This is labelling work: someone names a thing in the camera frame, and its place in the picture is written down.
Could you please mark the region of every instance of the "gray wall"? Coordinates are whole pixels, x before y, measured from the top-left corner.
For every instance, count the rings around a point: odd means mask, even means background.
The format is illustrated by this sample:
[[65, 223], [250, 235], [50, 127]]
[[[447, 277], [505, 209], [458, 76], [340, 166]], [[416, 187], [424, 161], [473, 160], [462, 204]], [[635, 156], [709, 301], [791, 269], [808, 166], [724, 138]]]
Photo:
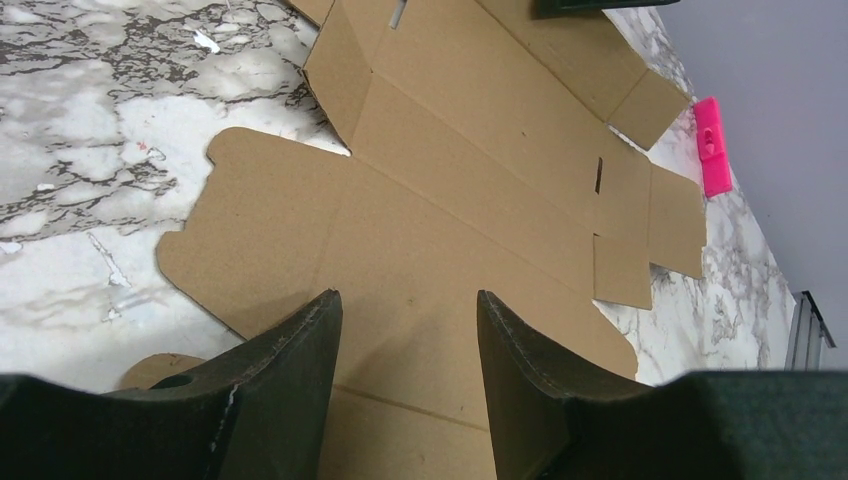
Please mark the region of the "gray wall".
[[848, 368], [848, 0], [682, 0], [660, 8], [793, 291], [810, 290]]

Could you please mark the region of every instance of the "dark green object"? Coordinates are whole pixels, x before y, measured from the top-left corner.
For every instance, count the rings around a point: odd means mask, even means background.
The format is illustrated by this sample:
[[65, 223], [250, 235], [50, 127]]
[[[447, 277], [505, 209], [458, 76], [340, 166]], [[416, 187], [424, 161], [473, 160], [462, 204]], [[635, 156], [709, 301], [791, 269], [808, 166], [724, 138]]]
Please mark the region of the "dark green object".
[[94, 395], [2, 375], [0, 478], [314, 479], [341, 325], [328, 290], [150, 390]]
[[652, 388], [490, 292], [477, 335], [499, 480], [848, 478], [846, 373], [696, 372]]
[[670, 5], [680, 0], [536, 0], [537, 18], [562, 17], [584, 10]]

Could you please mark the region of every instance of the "marble countertop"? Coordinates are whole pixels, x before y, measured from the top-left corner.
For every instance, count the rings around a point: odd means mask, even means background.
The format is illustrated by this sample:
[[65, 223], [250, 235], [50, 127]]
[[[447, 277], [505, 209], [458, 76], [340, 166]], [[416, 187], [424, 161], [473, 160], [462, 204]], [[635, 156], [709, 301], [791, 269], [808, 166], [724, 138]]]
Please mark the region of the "marble countertop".
[[[610, 13], [695, 92], [655, 9]], [[95, 392], [161, 352], [240, 339], [159, 273], [211, 165], [245, 126], [344, 152], [299, 71], [316, 30], [273, 0], [9, 0], [0, 6], [0, 371]], [[648, 152], [700, 182], [691, 114]], [[782, 368], [794, 300], [742, 192], [705, 201], [705, 278], [653, 271], [652, 311], [598, 303], [657, 384]]]

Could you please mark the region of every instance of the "pink plastic clip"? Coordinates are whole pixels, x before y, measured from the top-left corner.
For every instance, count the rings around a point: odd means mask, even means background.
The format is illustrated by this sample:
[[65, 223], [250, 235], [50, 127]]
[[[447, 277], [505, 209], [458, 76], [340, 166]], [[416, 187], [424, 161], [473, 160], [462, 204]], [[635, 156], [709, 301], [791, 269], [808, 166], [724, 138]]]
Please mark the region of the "pink plastic clip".
[[704, 193], [711, 198], [733, 190], [733, 177], [724, 148], [721, 111], [715, 97], [695, 104], [695, 123], [698, 126], [698, 155], [704, 172]]

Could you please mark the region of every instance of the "marble surface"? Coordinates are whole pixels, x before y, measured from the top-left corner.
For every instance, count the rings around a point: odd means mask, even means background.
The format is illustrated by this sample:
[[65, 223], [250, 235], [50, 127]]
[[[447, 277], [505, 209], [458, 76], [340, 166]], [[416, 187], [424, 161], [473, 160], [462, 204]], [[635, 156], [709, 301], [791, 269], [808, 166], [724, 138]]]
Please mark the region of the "marble surface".
[[[649, 64], [691, 83], [654, 9], [611, 14]], [[316, 30], [270, 0], [0, 6], [0, 371], [103, 392], [160, 352], [239, 338], [158, 272], [211, 165], [246, 126], [344, 152], [299, 66]], [[685, 113], [648, 152], [700, 179]], [[706, 278], [653, 272], [655, 308], [598, 308], [656, 384], [694, 368], [782, 367], [794, 301], [739, 189], [706, 201]]]

